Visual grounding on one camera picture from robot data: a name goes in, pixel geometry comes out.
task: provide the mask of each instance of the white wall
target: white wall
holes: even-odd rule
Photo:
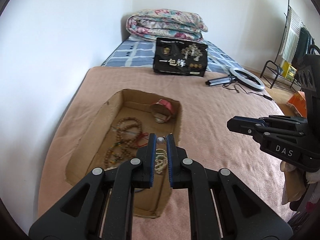
[[[0,17],[0,197],[26,232],[56,125],[131,11],[132,0],[10,0]]]
[[[280,46],[288,0],[133,0],[133,10],[170,8],[198,13],[209,28],[205,39],[242,66],[262,70]],[[290,5],[320,45],[320,16],[310,0]]]

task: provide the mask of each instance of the orange box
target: orange box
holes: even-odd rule
[[[294,108],[297,114],[302,117],[307,117],[307,105],[304,92],[296,92],[287,102],[287,105]]]

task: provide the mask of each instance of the pearl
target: pearl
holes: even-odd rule
[[[158,137],[157,138],[157,144],[164,144],[164,138],[163,137]]]

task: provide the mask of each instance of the brown bead necklace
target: brown bead necklace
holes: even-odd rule
[[[132,123],[129,125],[126,125],[125,127],[121,127],[122,123],[126,121],[135,121],[136,123]],[[127,133],[129,129],[136,127],[138,129],[137,134],[132,137],[132,138],[124,138],[124,133]],[[111,146],[106,154],[105,158],[105,165],[106,167],[109,166],[109,164],[115,164],[116,162],[119,162],[122,160],[124,157],[130,158],[134,157],[135,155],[132,154],[132,152],[129,150],[130,149],[138,149],[139,146],[135,145],[134,142],[137,140],[137,138],[140,136],[142,133],[142,123],[138,118],[135,117],[125,117],[119,120],[119,122],[116,125],[116,143]],[[116,147],[120,147],[121,151],[120,153],[115,153],[114,149]],[[115,159],[110,160],[110,155],[114,155]]]

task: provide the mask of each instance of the red string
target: red string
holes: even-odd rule
[[[143,145],[139,145],[139,144],[138,144],[138,141],[140,141],[140,140],[142,140],[142,139],[148,140],[148,139],[149,139],[149,134],[148,134],[147,132],[141,133],[141,134],[138,136],[138,138],[134,141],[135,145],[138,146],[139,148],[148,145],[148,143],[145,143],[145,144],[143,144]]]

